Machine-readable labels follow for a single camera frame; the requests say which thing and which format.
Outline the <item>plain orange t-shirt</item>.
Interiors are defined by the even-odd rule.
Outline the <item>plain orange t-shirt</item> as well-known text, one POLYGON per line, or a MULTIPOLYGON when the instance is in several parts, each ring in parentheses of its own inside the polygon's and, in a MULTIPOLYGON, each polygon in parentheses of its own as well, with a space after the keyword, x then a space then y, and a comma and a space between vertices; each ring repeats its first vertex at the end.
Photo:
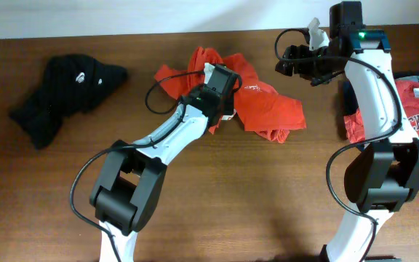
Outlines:
POLYGON ((269 141, 284 143, 290 131, 306 128, 302 103, 280 95, 274 87, 259 80, 256 70, 241 53, 221 57, 216 49, 197 47, 187 69, 179 71, 162 65, 154 79, 159 81, 176 75, 161 87, 170 97, 178 99, 203 82, 204 77, 196 72, 203 70, 205 63, 223 64, 242 77, 242 87, 235 94, 234 107, 246 131, 256 132, 269 141))

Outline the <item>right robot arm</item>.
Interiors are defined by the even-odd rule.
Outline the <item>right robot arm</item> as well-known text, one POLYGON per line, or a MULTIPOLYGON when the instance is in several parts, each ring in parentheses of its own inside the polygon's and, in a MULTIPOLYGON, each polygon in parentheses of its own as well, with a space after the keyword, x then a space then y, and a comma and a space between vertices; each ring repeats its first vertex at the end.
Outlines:
POLYGON ((318 20, 302 30, 306 43, 277 55, 276 70, 319 85, 344 75, 364 125, 360 155, 344 175, 345 213, 319 260, 365 261, 382 225, 419 192, 419 137, 400 100, 386 33, 367 29, 359 1, 330 8, 330 29, 318 20))

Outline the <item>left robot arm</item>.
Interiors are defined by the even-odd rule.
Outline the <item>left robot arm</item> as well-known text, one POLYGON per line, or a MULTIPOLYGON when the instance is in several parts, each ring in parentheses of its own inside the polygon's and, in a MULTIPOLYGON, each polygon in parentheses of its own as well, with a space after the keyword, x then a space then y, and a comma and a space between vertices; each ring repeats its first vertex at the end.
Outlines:
POLYGON ((137 233, 156 209, 169 163, 234 104, 240 75, 210 63, 201 74, 204 81, 177 100, 165 123, 134 143, 118 140, 103 152, 105 162, 89 196, 103 229, 101 261, 132 261, 137 233))

